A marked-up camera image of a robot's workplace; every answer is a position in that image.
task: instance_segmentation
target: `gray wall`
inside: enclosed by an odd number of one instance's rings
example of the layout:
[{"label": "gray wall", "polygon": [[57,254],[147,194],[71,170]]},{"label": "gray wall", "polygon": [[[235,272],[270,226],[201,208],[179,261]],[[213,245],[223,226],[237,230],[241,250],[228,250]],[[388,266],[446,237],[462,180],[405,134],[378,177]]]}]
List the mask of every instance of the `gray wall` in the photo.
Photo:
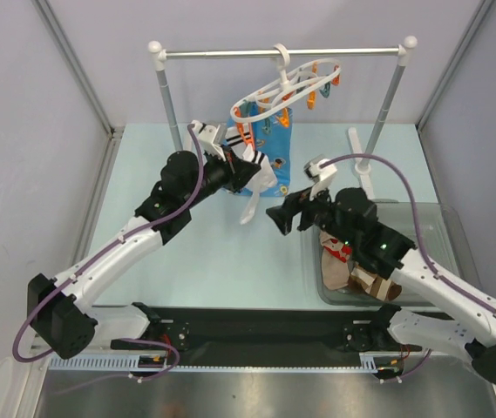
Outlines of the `gray wall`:
[{"label": "gray wall", "polygon": [[[418,38],[391,120],[416,122],[480,0],[51,0],[115,125],[166,122],[153,63],[169,50],[383,46]],[[301,64],[307,58],[293,60]],[[396,59],[348,57],[343,82],[298,121],[372,121]],[[180,122],[225,120],[230,106],[277,78],[269,59],[173,61],[168,80]]]},{"label": "gray wall", "polygon": [[29,279],[70,263],[105,144],[32,3],[0,0],[0,360]]},{"label": "gray wall", "polygon": [[496,296],[496,6],[423,140],[440,198],[459,212],[482,285]]}]

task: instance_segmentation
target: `stainless steel floor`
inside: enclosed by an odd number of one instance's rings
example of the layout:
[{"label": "stainless steel floor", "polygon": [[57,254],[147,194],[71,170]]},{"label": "stainless steel floor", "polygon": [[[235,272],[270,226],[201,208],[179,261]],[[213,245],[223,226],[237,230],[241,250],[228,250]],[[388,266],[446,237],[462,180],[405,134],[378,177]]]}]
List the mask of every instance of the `stainless steel floor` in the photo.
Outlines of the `stainless steel floor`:
[{"label": "stainless steel floor", "polygon": [[35,418],[496,417],[491,386],[449,358],[431,359],[403,384],[379,385],[367,374],[177,372],[54,394],[97,377],[49,372]]}]

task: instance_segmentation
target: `brown cloth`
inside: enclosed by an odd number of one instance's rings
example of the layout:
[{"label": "brown cloth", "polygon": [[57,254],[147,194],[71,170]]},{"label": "brown cloth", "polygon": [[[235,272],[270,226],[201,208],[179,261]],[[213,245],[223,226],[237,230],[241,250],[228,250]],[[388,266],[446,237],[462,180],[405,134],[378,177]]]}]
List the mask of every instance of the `brown cloth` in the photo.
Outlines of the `brown cloth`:
[{"label": "brown cloth", "polygon": [[321,258],[323,284],[329,290],[348,287],[356,293],[367,293],[381,301],[395,300],[403,291],[403,288],[391,279],[370,273],[357,263],[351,272],[348,261],[352,251],[335,237],[321,231],[319,241],[323,246]]}]

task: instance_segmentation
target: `clothespin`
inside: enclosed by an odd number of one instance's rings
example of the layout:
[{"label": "clothespin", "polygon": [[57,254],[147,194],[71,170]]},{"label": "clothespin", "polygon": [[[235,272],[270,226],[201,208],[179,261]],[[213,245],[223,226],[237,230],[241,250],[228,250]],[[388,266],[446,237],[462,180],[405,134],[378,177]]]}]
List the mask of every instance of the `clothespin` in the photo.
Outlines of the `clothespin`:
[{"label": "clothespin", "polygon": [[316,91],[312,91],[309,94],[307,104],[308,104],[308,109],[310,109],[311,111],[313,111],[314,110],[314,106],[316,105]]},{"label": "clothespin", "polygon": [[[241,118],[241,111],[239,107],[236,106],[234,108],[234,114]],[[244,141],[244,144],[251,145],[251,147],[255,149],[255,136],[254,128],[252,127],[252,125],[236,122],[236,128],[238,129],[238,132],[240,133],[241,139]]]},{"label": "clothespin", "polygon": [[265,135],[270,135],[271,134],[271,119],[266,118],[263,123],[264,123],[264,125],[262,127],[263,133]]},{"label": "clothespin", "polygon": [[[335,65],[335,71],[338,70],[338,65]],[[341,83],[341,73],[339,72],[338,76],[336,76],[335,78],[333,78],[333,80],[331,81],[331,83],[333,85],[339,85]]]},{"label": "clothespin", "polygon": [[322,89],[319,89],[319,92],[324,98],[328,98],[331,93],[331,83],[326,83]]},{"label": "clothespin", "polygon": [[279,121],[279,124],[288,128],[290,126],[289,109],[287,107],[282,109],[282,115],[276,115],[276,120]]},{"label": "clothespin", "polygon": [[[282,101],[284,102],[285,100],[288,100],[293,94],[293,91],[287,94],[285,97],[282,98]],[[282,115],[276,115],[276,120],[279,121],[279,124],[281,124],[285,128],[288,128],[290,126],[289,108],[285,107],[284,109],[282,109]]]},{"label": "clothespin", "polygon": [[[260,101],[262,101],[263,103],[268,103],[268,98],[262,98]],[[265,109],[260,107],[259,108],[259,112],[260,113],[264,113],[265,112]]]},{"label": "clothespin", "polygon": [[[317,63],[314,63],[311,66],[311,72],[313,72],[314,74],[317,74]],[[311,111],[313,111],[314,110],[314,107],[316,106],[316,91],[312,91],[309,94],[307,104],[308,104],[308,109],[310,109]]]}]

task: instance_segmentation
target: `white stand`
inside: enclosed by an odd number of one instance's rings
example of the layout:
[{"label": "white stand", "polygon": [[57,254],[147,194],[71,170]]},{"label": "white stand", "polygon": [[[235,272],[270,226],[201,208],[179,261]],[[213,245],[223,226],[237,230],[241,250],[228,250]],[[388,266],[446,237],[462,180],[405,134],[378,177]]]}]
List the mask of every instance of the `white stand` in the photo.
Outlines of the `white stand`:
[{"label": "white stand", "polygon": [[[358,132],[355,127],[349,128],[348,130],[349,142],[350,142],[350,151],[353,154],[361,154],[362,145],[360,144],[360,138],[358,137]],[[373,186],[371,185],[371,165],[366,165],[365,167],[361,166],[362,159],[356,158],[356,163],[354,164],[354,174],[358,176],[360,180],[360,186],[366,192],[369,200],[373,200],[376,198],[376,194],[373,191]]]},{"label": "white stand", "polygon": [[[396,47],[384,47],[384,48],[336,48],[336,49],[323,49],[323,50],[286,50],[286,48],[281,45],[276,45],[273,50],[252,50],[252,51],[166,51],[162,48],[159,42],[152,41],[149,43],[149,51],[153,54],[154,67],[157,72],[157,79],[159,80],[160,93],[162,95],[162,102],[164,104],[166,110],[166,117],[168,118],[168,124],[170,126],[170,133],[172,134],[174,146],[176,150],[182,149],[180,131],[178,130],[176,115],[174,113],[172,96],[170,95],[170,90],[168,88],[168,80],[166,79],[166,61],[168,59],[219,59],[219,58],[279,58],[288,54],[289,57],[322,57],[328,62],[332,62],[333,60],[326,59],[332,57],[341,57],[341,56],[394,56],[398,57],[398,65],[393,74],[393,78],[391,80],[391,84],[389,86],[389,90],[384,99],[384,105],[382,106],[379,115],[377,116],[376,124],[374,125],[374,131],[370,137],[369,147],[373,150],[375,143],[377,142],[377,137],[383,127],[384,121],[386,119],[387,113],[389,111],[389,107],[391,106],[391,101],[395,95],[395,91],[397,90],[398,83],[400,78],[403,75],[404,67],[408,63],[411,51],[416,47],[417,40],[415,37],[407,37],[404,40],[402,45]],[[312,74],[313,71],[306,71],[305,74],[308,77],[314,77]],[[335,77],[338,75],[336,72],[334,75],[330,74],[330,76]],[[286,86],[288,80],[288,74],[286,75],[286,79],[284,79],[284,72],[281,75],[281,79],[279,85]],[[321,87],[321,83],[326,84],[329,80],[327,78],[321,78],[317,81],[317,77],[313,80],[305,80],[303,85],[298,85],[297,87],[308,87],[312,84],[313,90]],[[282,98],[285,98],[289,92],[281,89],[282,92],[278,92],[278,96],[275,97],[276,103],[275,105],[283,105],[288,106],[293,101],[296,101],[301,96],[298,94],[294,94],[293,97],[284,100],[281,104],[279,102]],[[305,89],[302,93],[310,93],[312,89]],[[258,105],[262,108],[267,109],[268,107],[274,107],[272,104],[266,104],[266,102],[258,102]],[[246,123],[246,120],[239,121],[235,114],[231,114],[232,119],[236,122]]]},{"label": "white stand", "polygon": [[[399,45],[397,67],[395,68],[391,83],[389,84],[389,88],[387,89],[387,93],[385,94],[385,99],[383,104],[381,105],[381,110],[377,115],[376,123],[373,125],[370,140],[368,141],[365,150],[366,154],[372,154],[376,148],[377,141],[379,140],[379,135],[384,128],[385,121],[387,120],[387,114],[389,113],[389,109],[391,108],[391,104],[393,102],[393,98],[395,97],[395,93],[397,92],[398,85],[401,81],[401,78],[403,77],[406,65],[408,65],[408,62],[411,59],[412,52],[414,51],[414,48],[416,48],[417,44],[418,41],[415,37],[406,37],[404,39],[404,43],[402,45]],[[362,146],[360,144],[360,138],[358,137],[356,128],[350,128],[348,131],[348,135],[352,152],[362,153]],[[358,158],[356,165],[354,166],[354,171],[355,174],[359,177],[360,186],[365,190],[366,194],[368,195],[368,199],[374,199],[375,193],[373,192],[370,180],[370,159]]]}]

